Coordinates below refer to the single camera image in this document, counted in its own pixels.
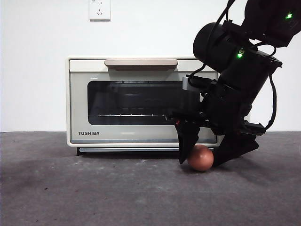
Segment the gray carpet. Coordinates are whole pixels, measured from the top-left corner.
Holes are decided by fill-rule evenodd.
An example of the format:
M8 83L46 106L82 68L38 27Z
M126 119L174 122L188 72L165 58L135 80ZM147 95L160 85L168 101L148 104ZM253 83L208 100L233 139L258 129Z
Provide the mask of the gray carpet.
M75 156L62 132L1 133L1 226L299 226L301 132L206 173L176 153Z

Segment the robotic arm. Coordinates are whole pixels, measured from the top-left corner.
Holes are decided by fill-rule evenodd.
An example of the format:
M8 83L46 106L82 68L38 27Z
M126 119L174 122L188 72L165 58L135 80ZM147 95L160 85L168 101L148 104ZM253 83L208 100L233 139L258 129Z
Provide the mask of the robotic arm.
M282 62L273 57L276 49L287 47L294 35L301 31L300 0L248 0L245 20L236 25L231 20L220 24L235 0L216 23L204 26L197 34L193 53L204 64L183 78L183 89L197 91L204 97L197 112L173 112L177 119L179 162L189 156L198 140L200 127L211 128L216 135L225 135L214 150L214 164L218 166L258 148L255 139L273 124L276 116L276 88L272 74ZM253 44L250 39L261 42ZM260 45L272 45L275 51L267 54ZM211 80L195 74L208 65L221 75ZM267 78L273 88L273 114L266 127L244 120Z

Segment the glass window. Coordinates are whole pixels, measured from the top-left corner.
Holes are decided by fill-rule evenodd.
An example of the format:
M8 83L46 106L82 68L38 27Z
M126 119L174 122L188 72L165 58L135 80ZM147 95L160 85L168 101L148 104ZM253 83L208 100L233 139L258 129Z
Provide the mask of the glass window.
M92 125L173 125L172 111L194 111L199 93L182 81L91 81L88 121Z

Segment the wall socket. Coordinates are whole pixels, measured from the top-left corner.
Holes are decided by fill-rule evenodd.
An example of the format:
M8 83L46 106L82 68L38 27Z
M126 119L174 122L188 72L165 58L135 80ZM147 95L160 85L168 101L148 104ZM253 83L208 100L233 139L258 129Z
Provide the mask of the wall socket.
M111 19L111 0L89 0L89 18L91 21Z

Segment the brown egg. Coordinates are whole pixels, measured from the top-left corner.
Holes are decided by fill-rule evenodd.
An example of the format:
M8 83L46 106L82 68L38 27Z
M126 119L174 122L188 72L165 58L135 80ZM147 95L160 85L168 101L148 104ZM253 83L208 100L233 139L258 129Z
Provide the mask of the brown egg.
M195 145L187 159L189 165L198 171L206 171L212 167L213 153L204 145Z

